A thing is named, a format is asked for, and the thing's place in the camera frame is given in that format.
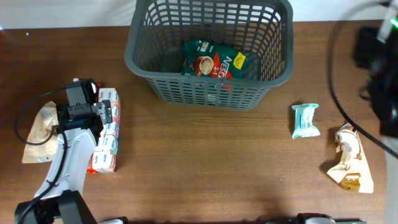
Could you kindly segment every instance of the stack of tissue packets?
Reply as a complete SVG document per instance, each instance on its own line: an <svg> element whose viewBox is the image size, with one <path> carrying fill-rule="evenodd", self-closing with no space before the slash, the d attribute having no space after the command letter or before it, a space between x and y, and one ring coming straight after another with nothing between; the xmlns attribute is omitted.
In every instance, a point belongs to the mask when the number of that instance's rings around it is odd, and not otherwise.
<svg viewBox="0 0 398 224"><path fill-rule="evenodd" d="M119 151L120 100L114 88L100 88L98 101L111 100L112 123L104 125L87 172L115 172Z"/></svg>

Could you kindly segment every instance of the basket rim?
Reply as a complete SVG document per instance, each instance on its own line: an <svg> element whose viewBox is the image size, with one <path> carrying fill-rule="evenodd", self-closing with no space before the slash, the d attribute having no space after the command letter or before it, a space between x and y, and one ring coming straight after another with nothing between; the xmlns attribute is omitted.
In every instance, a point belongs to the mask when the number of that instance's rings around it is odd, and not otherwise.
<svg viewBox="0 0 398 224"><path fill-rule="evenodd" d="M132 50L137 44L137 36L139 29L141 28L142 18L145 14L145 0L137 0L136 10L131 20L129 36L127 40L126 49L124 51L124 61L130 71L138 76L151 79L169 79L169 80L186 80L187 82L206 82L206 83L227 83L234 85L250 85L250 86L262 86L264 88L277 87L285 83L293 74L294 60L293 60L293 9L292 5L288 0L277 0L279 1L286 10L286 35L285 48L286 51L286 66L283 72L280 73L279 78L271 81L259 81L259 80L245 80L245 79L223 79L223 78L212 78L212 77L193 77L185 76L181 73L171 72L148 72L136 65L132 59Z"/></svg>

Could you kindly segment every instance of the small blue packet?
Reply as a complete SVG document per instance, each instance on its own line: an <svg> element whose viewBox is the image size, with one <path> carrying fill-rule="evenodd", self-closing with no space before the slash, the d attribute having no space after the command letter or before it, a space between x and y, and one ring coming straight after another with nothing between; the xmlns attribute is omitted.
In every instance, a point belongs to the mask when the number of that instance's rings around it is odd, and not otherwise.
<svg viewBox="0 0 398 224"><path fill-rule="evenodd" d="M314 137L321 135L318 128L312 124L313 114L315 108L318 108L317 103L305 103L302 105L292 106L296 111L293 139L297 137Z"/></svg>

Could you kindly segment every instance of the gold snack wrapper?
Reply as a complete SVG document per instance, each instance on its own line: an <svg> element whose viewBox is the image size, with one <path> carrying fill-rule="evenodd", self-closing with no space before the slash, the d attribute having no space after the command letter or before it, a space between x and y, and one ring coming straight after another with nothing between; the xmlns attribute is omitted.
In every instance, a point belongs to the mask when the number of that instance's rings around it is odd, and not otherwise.
<svg viewBox="0 0 398 224"><path fill-rule="evenodd" d="M345 123L335 135L336 152L343 151L340 162L327 174L345 190L373 193L373 180L358 131Z"/></svg>

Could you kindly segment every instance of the yellow label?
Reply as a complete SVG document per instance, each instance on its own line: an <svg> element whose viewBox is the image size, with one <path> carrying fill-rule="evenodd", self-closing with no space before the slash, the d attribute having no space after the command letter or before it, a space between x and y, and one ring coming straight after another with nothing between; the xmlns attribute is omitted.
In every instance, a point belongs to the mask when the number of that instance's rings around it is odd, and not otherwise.
<svg viewBox="0 0 398 224"><path fill-rule="evenodd" d="M242 69L244 59L246 59L246 56L244 56L241 52L239 52L236 58L234 59L234 66L239 70Z"/></svg>

